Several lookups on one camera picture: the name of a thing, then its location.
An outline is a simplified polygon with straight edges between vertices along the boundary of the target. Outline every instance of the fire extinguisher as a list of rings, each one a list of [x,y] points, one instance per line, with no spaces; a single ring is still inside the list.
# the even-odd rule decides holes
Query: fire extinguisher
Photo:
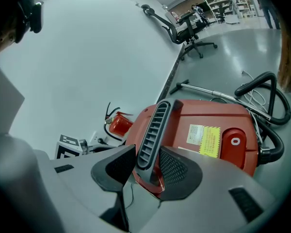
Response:
[[[109,106],[108,104],[106,116],[105,116],[105,124],[104,124],[104,131],[106,134],[110,137],[112,137],[115,140],[122,141],[122,139],[115,137],[114,135],[110,134],[113,133],[119,137],[124,137],[124,135],[127,133],[129,128],[132,126],[133,122],[131,122],[129,119],[124,117],[123,115],[132,116],[132,114],[126,114],[123,112],[116,112],[116,115],[114,117],[111,117],[111,115],[120,109],[120,107],[115,108],[111,111],[110,114],[108,114]]]

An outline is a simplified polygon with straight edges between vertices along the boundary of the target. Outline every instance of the gray floor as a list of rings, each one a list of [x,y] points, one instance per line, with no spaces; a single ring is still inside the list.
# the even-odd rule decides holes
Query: gray floor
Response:
[[[281,33],[278,30],[239,30],[215,35],[203,39],[204,42],[215,42],[218,49],[212,46],[200,47],[204,58],[200,59],[196,51],[191,51],[180,63],[171,89],[176,82],[190,80],[190,84],[229,95],[242,84],[251,81],[250,77],[241,74],[249,72],[253,77],[265,71],[278,71],[281,55]],[[269,99],[269,91],[258,89]],[[198,91],[180,90],[172,95],[177,99],[210,100],[212,97]],[[291,106],[291,94],[286,94]],[[274,116],[283,116],[283,106],[279,99],[275,101]],[[259,166],[254,178],[277,198],[283,198],[291,188],[291,120],[288,124],[276,127],[276,132],[285,145],[284,155],[274,163]],[[266,146],[272,147],[269,139]]]

